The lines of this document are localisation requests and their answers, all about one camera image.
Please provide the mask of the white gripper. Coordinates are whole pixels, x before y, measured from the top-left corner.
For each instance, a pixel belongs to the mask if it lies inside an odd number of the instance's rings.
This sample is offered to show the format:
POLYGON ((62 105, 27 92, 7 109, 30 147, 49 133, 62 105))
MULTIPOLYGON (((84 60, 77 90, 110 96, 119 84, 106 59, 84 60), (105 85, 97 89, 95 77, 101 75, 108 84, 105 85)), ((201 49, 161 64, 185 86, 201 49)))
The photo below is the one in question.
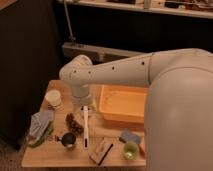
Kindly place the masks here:
POLYGON ((85 106, 92 103, 90 87, 88 85, 72 86, 71 95, 73 102, 77 105, 85 106))

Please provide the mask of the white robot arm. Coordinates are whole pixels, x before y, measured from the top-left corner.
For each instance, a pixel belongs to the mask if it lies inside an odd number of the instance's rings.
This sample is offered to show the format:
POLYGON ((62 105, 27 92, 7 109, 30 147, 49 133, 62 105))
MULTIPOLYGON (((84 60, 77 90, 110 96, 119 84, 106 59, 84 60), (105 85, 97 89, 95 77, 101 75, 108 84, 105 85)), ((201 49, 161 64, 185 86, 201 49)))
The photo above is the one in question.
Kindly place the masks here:
POLYGON ((98 65, 78 55, 59 77, 80 103, 91 84, 146 87, 147 171, 213 171, 213 52, 158 51, 98 65))

